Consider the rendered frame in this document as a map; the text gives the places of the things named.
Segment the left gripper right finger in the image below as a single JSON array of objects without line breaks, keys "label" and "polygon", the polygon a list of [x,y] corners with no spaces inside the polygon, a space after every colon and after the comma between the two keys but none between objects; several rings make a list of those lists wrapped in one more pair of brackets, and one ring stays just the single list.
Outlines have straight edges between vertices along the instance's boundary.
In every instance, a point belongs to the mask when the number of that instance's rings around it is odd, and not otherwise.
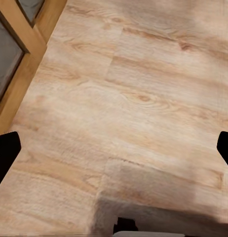
[{"label": "left gripper right finger", "polygon": [[221,131],[217,143],[217,149],[228,164],[228,132]]}]

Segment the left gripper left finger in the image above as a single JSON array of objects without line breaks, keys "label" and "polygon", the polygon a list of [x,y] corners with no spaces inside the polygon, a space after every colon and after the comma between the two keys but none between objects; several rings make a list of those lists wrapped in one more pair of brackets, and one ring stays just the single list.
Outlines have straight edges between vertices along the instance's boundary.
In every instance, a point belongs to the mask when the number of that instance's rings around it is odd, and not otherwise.
[{"label": "left gripper left finger", "polygon": [[16,131],[0,135],[0,183],[20,151],[21,143]]}]

